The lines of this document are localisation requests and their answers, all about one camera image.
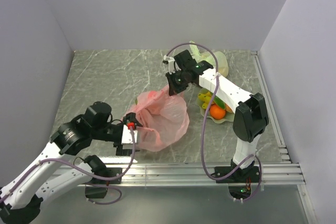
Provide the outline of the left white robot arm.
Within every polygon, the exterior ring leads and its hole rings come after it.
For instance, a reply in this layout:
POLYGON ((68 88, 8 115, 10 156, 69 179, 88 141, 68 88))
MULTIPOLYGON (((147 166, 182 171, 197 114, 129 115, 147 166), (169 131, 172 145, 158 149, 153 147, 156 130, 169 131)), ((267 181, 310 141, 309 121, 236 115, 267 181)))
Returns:
POLYGON ((111 106, 95 102, 85 113, 61 125, 46 147, 27 168, 1 188, 1 219, 4 223, 30 223, 47 203, 81 184, 109 188, 126 170, 109 171, 96 155, 73 162, 93 140, 111 142, 117 155, 134 159, 141 123, 134 112, 122 120, 112 117, 111 106))

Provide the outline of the fake watermelon slice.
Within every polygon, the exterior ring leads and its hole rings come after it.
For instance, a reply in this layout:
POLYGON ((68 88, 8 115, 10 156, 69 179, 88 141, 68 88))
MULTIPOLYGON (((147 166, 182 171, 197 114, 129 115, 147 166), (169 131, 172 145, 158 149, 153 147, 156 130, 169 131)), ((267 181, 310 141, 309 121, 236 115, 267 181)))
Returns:
POLYGON ((221 109, 226 110, 226 104, 217 96, 214 98, 214 103, 219 106, 221 109))

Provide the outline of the pink plastic bag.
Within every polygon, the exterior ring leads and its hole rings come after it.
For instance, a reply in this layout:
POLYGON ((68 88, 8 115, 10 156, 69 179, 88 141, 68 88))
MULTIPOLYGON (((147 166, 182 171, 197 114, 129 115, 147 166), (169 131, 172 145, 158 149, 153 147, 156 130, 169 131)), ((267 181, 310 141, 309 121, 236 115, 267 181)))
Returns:
POLYGON ((137 147, 158 152, 179 141, 187 132, 190 120, 183 93, 169 95, 169 86, 159 91, 143 92, 127 113, 135 113, 142 124, 137 128, 137 147))

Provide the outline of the fake orange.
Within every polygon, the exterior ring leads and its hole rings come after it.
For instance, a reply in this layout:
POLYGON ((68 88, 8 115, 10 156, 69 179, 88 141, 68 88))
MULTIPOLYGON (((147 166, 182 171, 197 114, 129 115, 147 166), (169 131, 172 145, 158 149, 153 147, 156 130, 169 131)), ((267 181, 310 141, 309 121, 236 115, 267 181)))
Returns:
POLYGON ((213 104, 211 106, 210 110, 209 110, 209 114, 215 120, 221 120, 225 117, 226 110, 223 110, 219 106, 217 106, 216 104, 213 104))

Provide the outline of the fake peach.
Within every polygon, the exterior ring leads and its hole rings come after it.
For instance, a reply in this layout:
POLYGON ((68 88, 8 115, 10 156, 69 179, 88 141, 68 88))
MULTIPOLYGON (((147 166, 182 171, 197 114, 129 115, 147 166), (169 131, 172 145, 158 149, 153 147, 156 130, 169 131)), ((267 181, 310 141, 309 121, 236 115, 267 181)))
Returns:
POLYGON ((234 112, 232 111, 232 109, 231 109, 227 104, 225 104, 225 109, 226 109, 226 111, 227 111, 228 113, 234 113, 234 112))

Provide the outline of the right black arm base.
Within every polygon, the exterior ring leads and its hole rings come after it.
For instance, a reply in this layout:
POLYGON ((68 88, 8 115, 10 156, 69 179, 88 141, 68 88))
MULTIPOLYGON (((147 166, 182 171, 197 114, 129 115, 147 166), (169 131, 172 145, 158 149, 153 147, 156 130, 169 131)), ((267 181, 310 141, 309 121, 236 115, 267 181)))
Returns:
POLYGON ((262 182, 262 171, 252 163, 245 169, 238 169, 229 177, 217 180, 217 184, 228 184, 229 195, 233 200, 247 201, 257 192, 262 182))

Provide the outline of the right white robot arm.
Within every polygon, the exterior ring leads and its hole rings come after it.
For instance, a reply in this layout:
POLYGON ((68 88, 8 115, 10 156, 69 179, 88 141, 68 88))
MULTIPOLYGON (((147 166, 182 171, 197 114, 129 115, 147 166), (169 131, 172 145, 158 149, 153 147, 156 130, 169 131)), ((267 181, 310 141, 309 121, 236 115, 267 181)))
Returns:
POLYGON ((166 77, 169 95, 177 95, 193 83, 207 89, 234 113, 233 130, 237 136, 232 169, 229 175, 242 182, 250 174, 256 158, 256 146, 269 124, 266 101, 262 94, 251 94, 223 77, 207 61, 196 62, 185 50, 174 57, 164 56, 169 71, 166 77))

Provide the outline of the fake banana bunch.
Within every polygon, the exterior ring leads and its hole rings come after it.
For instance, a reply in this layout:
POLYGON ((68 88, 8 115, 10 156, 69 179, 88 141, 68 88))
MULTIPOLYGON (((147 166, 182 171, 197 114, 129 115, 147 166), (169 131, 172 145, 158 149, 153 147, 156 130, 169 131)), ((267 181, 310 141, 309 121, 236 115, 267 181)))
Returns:
POLYGON ((208 107, 208 104, 211 100, 212 94, 208 91, 206 93, 199 93, 198 99, 202 101, 202 109, 206 110, 208 107))

